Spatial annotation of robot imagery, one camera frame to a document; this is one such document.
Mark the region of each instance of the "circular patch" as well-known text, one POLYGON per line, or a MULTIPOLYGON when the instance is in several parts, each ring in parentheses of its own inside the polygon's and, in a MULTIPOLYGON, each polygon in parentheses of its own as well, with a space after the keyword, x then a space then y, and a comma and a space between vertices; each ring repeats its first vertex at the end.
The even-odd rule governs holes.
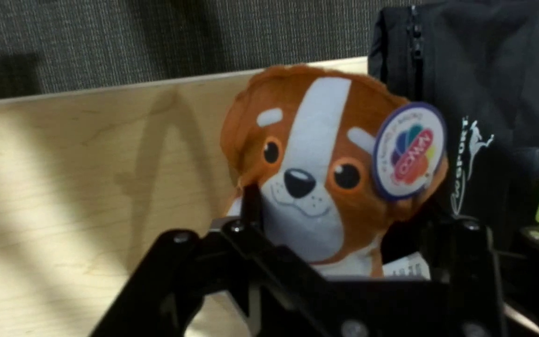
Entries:
POLYGON ((435 176, 446 146, 440 112, 427 103, 395 110, 380 127, 375 148, 373 178, 388 200, 421 193, 435 176))

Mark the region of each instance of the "plush dog eye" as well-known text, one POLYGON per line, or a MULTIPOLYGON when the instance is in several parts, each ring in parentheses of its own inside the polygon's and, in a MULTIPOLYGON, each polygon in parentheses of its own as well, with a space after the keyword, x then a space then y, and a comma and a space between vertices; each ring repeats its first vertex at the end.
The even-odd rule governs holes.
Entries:
POLYGON ((343 187, 343 189, 352 189, 360 183, 362 174, 354 164, 337 164, 333 170, 333 179, 343 187))
POLYGON ((266 157, 266 161, 268 163, 275 163, 277 161, 277 157, 279 157, 279 148, 277 148, 277 144, 274 142, 274 140, 270 140, 270 142, 266 142, 266 146, 264 146, 264 157, 266 157))

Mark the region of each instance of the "plush dog snout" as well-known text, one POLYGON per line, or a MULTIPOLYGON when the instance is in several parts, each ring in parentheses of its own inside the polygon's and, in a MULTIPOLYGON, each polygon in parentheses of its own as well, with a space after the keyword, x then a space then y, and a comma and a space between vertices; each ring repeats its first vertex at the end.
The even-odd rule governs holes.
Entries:
POLYGON ((285 185, 292 198, 302 198, 313 191, 315 178, 305 170, 290 168, 285 172, 285 185))

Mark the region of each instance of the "stuffed animal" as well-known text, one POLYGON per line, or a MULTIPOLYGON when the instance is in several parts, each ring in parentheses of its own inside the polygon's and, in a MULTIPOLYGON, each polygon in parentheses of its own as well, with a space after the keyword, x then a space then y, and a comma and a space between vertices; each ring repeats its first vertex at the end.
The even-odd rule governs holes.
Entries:
POLYGON ((326 277, 380 277, 380 239, 448 172, 436 108, 367 75, 270 67, 231 106, 221 148, 242 191, 259 185, 264 234, 326 277))

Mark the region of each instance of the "light wood surface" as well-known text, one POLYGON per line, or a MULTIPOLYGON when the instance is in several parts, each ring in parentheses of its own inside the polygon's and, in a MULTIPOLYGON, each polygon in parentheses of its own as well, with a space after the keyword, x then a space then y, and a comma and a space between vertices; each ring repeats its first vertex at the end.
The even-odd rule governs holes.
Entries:
MULTIPOLYGON (((208 230, 232 191, 219 127, 253 73, 0 101, 0 335, 88 335, 159 232, 208 230)), ((214 295, 188 335, 247 333, 214 295)))

